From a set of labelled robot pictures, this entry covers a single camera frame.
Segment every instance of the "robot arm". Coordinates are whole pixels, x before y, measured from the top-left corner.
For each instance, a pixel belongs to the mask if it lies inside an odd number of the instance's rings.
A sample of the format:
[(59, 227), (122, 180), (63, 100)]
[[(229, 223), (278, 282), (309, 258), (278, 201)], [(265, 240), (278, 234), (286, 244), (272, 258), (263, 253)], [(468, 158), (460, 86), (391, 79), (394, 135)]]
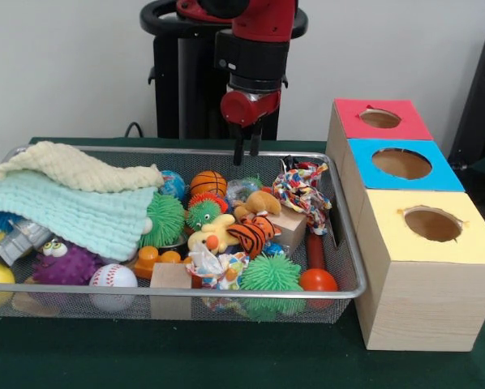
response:
[(298, 0), (197, 3), (212, 17), (231, 19), (231, 29), (217, 33), (214, 65), (230, 73), (221, 112), (236, 135), (234, 163), (240, 165), (243, 133), (251, 132), (251, 154), (258, 155), (260, 119), (280, 105)]

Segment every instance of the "red box lid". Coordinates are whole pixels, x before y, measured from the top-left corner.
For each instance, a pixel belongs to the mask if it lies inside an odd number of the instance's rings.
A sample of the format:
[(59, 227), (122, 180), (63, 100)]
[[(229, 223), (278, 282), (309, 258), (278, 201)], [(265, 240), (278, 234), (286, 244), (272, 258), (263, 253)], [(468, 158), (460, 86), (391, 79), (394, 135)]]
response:
[(336, 99), (334, 103), (347, 138), (433, 140), (410, 100)]

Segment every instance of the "mint green blanket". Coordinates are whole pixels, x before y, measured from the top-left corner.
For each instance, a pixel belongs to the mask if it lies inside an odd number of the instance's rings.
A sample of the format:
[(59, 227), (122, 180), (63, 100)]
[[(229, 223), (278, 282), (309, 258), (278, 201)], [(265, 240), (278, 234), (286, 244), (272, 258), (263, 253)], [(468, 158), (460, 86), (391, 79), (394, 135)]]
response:
[(19, 171), (0, 181), (0, 211), (34, 221), (102, 257), (125, 261), (136, 250), (154, 190), (83, 192), (41, 173)]

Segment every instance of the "blue box lid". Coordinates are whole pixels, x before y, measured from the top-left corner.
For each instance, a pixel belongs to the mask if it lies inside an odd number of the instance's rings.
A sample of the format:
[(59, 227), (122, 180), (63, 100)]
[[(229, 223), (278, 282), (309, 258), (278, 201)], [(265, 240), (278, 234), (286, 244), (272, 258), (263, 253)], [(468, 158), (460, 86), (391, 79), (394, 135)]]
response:
[(349, 143), (366, 188), (464, 191), (431, 140), (349, 139)]

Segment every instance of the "baseball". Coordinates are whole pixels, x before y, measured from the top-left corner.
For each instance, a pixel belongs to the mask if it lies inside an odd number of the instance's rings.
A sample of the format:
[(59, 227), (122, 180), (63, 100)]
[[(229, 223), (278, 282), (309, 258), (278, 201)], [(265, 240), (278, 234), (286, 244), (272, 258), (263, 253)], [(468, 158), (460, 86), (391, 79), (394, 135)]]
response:
[[(138, 280), (131, 269), (113, 263), (98, 269), (89, 281), (89, 286), (136, 288)], [(135, 300), (134, 295), (124, 294), (92, 294), (90, 298), (96, 308), (105, 312), (126, 310)]]

